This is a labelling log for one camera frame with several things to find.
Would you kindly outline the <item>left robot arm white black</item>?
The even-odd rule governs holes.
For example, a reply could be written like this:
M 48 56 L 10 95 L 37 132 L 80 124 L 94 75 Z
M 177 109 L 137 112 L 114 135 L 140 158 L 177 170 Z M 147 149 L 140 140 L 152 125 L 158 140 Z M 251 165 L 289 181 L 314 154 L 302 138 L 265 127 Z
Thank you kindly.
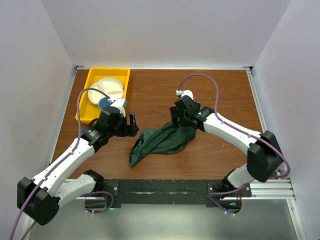
M 119 107 L 105 107 L 98 118 L 82 129 L 80 137 L 50 166 L 32 179 L 23 177 L 17 184 L 17 207 L 41 226 L 49 223 L 59 209 L 73 199 L 104 190 L 103 177 L 88 170 L 68 184 L 65 180 L 80 164 L 93 156 L 111 137 L 134 137 L 139 128 L 133 112 L 125 116 Z

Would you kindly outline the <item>dark green cloth napkin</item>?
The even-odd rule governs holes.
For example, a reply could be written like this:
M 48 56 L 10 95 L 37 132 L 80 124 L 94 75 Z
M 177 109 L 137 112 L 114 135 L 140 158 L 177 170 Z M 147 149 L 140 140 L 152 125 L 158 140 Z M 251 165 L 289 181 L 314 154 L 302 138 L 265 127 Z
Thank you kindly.
M 146 128 L 129 153 L 129 165 L 133 167 L 149 154 L 176 154 L 195 137 L 196 130 L 192 127 L 176 128 L 172 122 L 165 123 L 159 129 Z

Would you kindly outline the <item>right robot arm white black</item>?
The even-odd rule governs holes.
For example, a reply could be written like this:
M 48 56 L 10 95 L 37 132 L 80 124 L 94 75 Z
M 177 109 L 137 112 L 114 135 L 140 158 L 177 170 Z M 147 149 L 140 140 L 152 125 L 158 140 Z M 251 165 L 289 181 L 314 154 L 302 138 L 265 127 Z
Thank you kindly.
M 246 164 L 231 170 L 216 185 L 215 192 L 235 196 L 243 186 L 258 181 L 265 183 L 284 162 L 280 146 L 270 131 L 260 133 L 242 127 L 221 116 L 210 107 L 194 101 L 189 90 L 178 91 L 175 106 L 170 108 L 173 125 L 191 127 L 216 135 L 236 146 L 247 156 Z

